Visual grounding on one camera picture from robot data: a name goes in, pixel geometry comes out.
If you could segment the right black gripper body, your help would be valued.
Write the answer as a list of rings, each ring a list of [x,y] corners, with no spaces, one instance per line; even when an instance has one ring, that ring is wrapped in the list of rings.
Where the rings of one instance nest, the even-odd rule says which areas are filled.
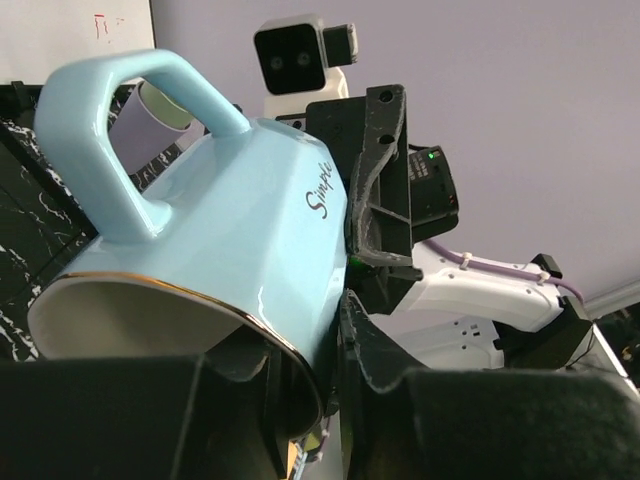
[[[413,246],[458,224],[444,152],[409,146],[403,97],[313,102],[278,119],[328,147],[348,196],[347,287],[368,313],[392,313],[427,272]]]

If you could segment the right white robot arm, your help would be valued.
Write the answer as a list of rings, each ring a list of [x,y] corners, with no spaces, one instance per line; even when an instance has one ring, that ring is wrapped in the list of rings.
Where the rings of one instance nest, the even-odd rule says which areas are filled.
[[[569,362],[591,322],[552,257],[508,264],[438,244],[458,223],[458,195],[443,149],[408,143],[402,86],[331,100],[305,94],[265,112],[328,147],[348,197],[346,285],[364,309],[454,315],[425,331],[430,366],[557,370]]]

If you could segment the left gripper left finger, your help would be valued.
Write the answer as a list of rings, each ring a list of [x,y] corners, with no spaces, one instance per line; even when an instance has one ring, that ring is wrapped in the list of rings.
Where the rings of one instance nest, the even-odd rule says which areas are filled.
[[[211,355],[5,362],[5,479],[278,479],[290,366]]]

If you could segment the white dry-erase board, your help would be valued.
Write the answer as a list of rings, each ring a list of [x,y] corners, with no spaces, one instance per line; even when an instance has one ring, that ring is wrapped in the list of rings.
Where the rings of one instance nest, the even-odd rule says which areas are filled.
[[[41,85],[58,67],[155,46],[147,0],[1,0],[1,83]]]

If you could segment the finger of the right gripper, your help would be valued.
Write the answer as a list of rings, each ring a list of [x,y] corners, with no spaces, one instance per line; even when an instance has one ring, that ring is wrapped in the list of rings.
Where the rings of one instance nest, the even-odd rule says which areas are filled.
[[[364,136],[350,178],[347,239],[351,255],[372,267],[412,265],[412,220],[400,84],[366,91]]]

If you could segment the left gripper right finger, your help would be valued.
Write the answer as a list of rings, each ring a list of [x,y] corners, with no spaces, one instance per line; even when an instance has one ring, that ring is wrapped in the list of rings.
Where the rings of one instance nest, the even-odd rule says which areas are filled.
[[[639,476],[639,400],[604,375],[432,370],[340,302],[338,393],[347,479]]]

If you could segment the light blue faceted cup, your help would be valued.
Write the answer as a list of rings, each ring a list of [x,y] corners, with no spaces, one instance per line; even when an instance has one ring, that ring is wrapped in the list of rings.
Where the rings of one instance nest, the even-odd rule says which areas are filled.
[[[141,78],[207,128],[146,190],[107,133],[122,83]],[[293,366],[288,433],[321,418],[343,292],[347,198],[327,147],[246,118],[167,50],[54,71],[36,109],[46,159],[97,237],[42,291],[28,326],[48,359],[204,353],[240,327]]]

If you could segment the sage green plastic cup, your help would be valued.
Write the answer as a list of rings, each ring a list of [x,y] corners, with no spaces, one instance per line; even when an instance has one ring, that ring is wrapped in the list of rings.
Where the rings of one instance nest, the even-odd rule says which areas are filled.
[[[147,81],[139,87],[139,96],[146,109],[172,129],[186,130],[194,119],[190,112]]]

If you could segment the lavender plastic cup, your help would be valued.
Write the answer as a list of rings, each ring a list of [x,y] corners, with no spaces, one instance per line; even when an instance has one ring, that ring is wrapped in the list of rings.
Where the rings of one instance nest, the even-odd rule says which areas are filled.
[[[159,122],[142,104],[135,86],[109,130],[109,140],[127,174],[135,174],[164,152],[188,130],[172,129]]]

